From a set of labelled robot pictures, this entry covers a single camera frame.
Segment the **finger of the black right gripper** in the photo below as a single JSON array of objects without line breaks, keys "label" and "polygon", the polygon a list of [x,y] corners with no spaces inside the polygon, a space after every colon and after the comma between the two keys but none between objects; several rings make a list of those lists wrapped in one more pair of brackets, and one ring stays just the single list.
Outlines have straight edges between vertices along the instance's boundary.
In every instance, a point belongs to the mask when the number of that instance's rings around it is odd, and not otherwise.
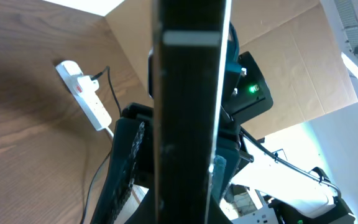
[{"label": "finger of the black right gripper", "polygon": [[149,122],[141,119],[116,122],[108,173],[91,224],[114,223],[129,199],[149,127]]}]

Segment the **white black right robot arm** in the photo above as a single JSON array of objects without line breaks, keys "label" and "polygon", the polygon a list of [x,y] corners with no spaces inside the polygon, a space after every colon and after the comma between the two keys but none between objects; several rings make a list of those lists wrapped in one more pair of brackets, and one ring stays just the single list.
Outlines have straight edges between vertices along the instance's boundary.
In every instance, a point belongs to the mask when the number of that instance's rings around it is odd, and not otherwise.
[{"label": "white black right robot arm", "polygon": [[[240,126],[269,110],[273,99],[249,52],[240,53],[234,27],[229,28],[223,102],[214,158],[212,196],[227,199],[234,185],[246,185],[269,199],[269,222],[354,223],[356,218],[324,170],[304,171],[264,147]],[[93,223],[113,223],[134,185],[151,187],[153,109],[131,103],[116,123],[116,142],[108,154],[109,170],[94,211]]]}]

